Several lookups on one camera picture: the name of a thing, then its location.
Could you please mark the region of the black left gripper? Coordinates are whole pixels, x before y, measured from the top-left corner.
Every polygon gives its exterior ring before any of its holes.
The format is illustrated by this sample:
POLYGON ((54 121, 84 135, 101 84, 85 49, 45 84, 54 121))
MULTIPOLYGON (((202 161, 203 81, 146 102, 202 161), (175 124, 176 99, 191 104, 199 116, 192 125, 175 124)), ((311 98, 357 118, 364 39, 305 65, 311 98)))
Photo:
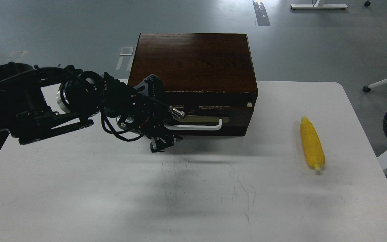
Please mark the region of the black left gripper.
POLYGON ((142 95, 131 86, 105 86, 102 90, 102 128, 118 139, 132 132, 140 139, 151 140, 152 153, 163 153, 173 147, 181 136, 167 136, 164 120, 167 104, 142 95))

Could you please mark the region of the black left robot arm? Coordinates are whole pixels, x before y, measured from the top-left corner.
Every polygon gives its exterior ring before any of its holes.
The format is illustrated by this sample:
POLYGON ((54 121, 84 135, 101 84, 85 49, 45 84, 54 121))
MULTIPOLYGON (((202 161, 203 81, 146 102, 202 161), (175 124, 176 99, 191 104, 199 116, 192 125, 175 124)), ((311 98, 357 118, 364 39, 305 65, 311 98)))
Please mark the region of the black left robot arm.
POLYGON ((0 65, 0 150, 8 135, 31 144, 90 127, 100 114, 106 133, 125 142, 147 137, 151 152, 162 153, 182 139, 165 121, 185 117, 164 99, 156 75, 131 87, 107 72, 9 62, 0 65))

